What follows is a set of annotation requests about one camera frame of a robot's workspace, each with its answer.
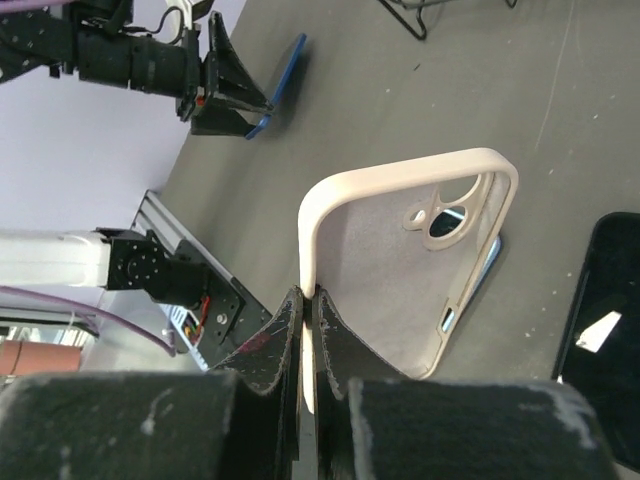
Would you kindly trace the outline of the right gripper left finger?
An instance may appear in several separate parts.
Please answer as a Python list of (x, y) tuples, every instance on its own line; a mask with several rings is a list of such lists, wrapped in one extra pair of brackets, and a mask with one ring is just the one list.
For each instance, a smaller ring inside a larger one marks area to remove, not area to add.
[(206, 373), (24, 376), (1, 395), (5, 479), (288, 479), (304, 297)]

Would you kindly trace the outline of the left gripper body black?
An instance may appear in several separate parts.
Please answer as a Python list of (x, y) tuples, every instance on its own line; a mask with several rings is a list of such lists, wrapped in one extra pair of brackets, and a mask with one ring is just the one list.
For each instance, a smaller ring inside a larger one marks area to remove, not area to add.
[(97, 27), (79, 30), (69, 70), (82, 81), (171, 97), (176, 115), (190, 120), (204, 107), (197, 29), (175, 44), (150, 35), (109, 35)]

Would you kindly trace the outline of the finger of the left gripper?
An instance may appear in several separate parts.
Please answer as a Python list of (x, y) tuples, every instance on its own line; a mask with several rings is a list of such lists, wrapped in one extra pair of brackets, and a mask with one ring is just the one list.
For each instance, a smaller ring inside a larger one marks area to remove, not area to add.
[(207, 95), (216, 107), (243, 111), (271, 111), (273, 105), (245, 68), (227, 33), (222, 14), (209, 19)]
[(190, 133), (195, 136), (247, 136), (264, 115), (264, 109), (202, 108), (189, 118)]

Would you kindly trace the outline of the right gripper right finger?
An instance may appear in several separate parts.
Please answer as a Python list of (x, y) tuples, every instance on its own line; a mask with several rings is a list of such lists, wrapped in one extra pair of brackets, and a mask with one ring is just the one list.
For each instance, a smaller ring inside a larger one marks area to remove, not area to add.
[(614, 479), (588, 402), (555, 382), (420, 381), (318, 288), (310, 307), (322, 479)]

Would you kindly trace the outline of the blue edged black phone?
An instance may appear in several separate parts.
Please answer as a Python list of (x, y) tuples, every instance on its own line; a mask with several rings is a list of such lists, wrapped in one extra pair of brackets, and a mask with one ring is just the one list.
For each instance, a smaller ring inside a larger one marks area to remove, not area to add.
[(269, 125), (277, 111), (280, 101), (283, 98), (287, 84), (290, 81), (294, 67), (298, 62), (306, 41), (307, 35), (305, 33), (300, 33), (284, 52), (275, 69), (274, 75), (266, 87), (267, 98), (270, 100), (273, 108), (268, 113), (263, 114), (257, 123), (252, 126), (249, 132), (245, 135), (246, 140), (252, 140)]

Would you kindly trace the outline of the beige phone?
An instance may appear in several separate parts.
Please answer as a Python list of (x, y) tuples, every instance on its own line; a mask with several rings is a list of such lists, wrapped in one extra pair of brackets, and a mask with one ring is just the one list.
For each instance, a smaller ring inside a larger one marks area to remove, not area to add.
[[(299, 285), (325, 289), (345, 324), (414, 380), (431, 376), (471, 300), (519, 183), (515, 166), (471, 148), (349, 170), (316, 183), (298, 212)], [(434, 238), (445, 209), (466, 214)], [(447, 310), (458, 314), (442, 331)]]

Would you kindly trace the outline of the light blue phone case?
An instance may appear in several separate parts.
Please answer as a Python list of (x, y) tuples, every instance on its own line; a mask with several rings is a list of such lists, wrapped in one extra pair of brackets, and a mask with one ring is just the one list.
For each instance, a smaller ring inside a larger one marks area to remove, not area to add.
[[(502, 246), (503, 246), (502, 238), (500, 235), (498, 235), (491, 245), (488, 257), (485, 260), (479, 279), (476, 281), (475, 286), (472, 290), (471, 298), (475, 297), (476, 292), (484, 283), (484, 280), (487, 277), (487, 275), (490, 273), (490, 270), (492, 269), (493, 265), (495, 264), (497, 258), (501, 253)], [(458, 314), (454, 313), (451, 308), (447, 310), (445, 318), (441, 324), (442, 331), (444, 333), (448, 333), (449, 331), (452, 330), (454, 321), (457, 319), (457, 317), (458, 317)]]

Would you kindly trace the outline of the black phone case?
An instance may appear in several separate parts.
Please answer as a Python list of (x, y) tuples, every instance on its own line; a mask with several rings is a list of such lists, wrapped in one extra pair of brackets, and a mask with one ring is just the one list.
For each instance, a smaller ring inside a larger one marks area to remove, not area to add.
[(616, 462), (639, 471), (639, 215), (592, 231), (552, 378), (593, 407)]

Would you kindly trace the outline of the purple edged black phone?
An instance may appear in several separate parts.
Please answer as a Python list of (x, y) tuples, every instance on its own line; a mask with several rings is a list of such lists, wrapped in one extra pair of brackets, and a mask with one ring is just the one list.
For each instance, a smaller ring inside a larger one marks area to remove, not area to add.
[(431, 223), (429, 234), (434, 238), (441, 238), (455, 231), (465, 219), (463, 209), (445, 209)]

